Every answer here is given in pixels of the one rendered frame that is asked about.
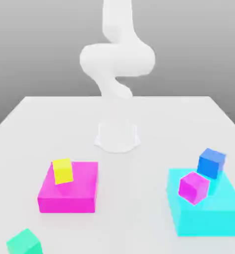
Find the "small yellow cube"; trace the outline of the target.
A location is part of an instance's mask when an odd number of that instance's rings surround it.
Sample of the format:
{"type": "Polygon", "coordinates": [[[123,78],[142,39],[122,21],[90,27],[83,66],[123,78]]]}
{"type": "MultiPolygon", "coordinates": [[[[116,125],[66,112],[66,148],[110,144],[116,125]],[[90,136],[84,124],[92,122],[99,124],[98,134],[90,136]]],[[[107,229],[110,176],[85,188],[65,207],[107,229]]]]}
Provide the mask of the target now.
{"type": "Polygon", "coordinates": [[[56,185],[73,181],[72,164],[69,158],[54,160],[52,164],[56,185]]]}

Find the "small magenta cube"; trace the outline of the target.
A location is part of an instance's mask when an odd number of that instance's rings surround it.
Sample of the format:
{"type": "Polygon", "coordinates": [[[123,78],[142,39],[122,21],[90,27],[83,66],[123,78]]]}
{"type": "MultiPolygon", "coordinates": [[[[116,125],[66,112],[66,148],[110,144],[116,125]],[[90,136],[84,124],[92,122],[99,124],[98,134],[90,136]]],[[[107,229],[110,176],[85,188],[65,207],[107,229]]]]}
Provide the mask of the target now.
{"type": "Polygon", "coordinates": [[[208,195],[210,181],[197,172],[191,172],[180,179],[178,195],[197,205],[208,195]]]}

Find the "small blue cube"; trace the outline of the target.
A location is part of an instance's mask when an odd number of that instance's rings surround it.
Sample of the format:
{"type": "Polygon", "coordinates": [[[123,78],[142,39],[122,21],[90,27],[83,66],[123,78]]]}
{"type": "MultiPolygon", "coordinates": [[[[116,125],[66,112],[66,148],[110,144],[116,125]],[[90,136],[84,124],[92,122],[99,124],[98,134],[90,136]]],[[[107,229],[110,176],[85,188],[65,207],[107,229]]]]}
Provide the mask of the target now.
{"type": "Polygon", "coordinates": [[[216,179],[223,170],[225,158],[224,153],[206,148],[199,156],[197,173],[216,179]]]}

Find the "small green cube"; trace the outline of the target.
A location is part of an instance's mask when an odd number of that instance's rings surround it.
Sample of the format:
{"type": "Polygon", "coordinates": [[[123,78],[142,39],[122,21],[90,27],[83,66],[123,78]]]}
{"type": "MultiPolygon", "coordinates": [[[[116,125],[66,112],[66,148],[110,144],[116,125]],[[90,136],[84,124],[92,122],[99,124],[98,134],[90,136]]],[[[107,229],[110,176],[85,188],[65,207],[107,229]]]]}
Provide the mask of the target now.
{"type": "Polygon", "coordinates": [[[43,254],[39,239],[27,228],[6,242],[9,254],[43,254]]]}

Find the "large magenta box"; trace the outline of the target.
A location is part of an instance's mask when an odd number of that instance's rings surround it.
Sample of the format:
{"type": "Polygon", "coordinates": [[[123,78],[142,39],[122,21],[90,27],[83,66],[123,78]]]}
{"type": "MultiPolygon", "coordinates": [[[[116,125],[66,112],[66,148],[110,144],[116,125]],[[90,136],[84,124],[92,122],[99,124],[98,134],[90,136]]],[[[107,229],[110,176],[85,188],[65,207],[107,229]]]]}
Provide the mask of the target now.
{"type": "Polygon", "coordinates": [[[72,162],[73,182],[55,184],[50,166],[38,194],[41,213],[94,213],[98,187],[97,162],[72,162]]]}

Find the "large cyan box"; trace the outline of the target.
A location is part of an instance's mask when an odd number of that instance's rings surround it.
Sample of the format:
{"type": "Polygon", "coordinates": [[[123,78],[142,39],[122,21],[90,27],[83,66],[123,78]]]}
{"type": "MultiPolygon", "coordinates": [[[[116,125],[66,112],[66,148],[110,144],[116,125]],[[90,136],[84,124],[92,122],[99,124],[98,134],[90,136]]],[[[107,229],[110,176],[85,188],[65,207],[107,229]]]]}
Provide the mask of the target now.
{"type": "Polygon", "coordinates": [[[167,197],[179,237],[235,237],[235,189],[223,172],[210,179],[208,196],[197,205],[178,195],[179,182],[194,169],[169,169],[167,197]]]}

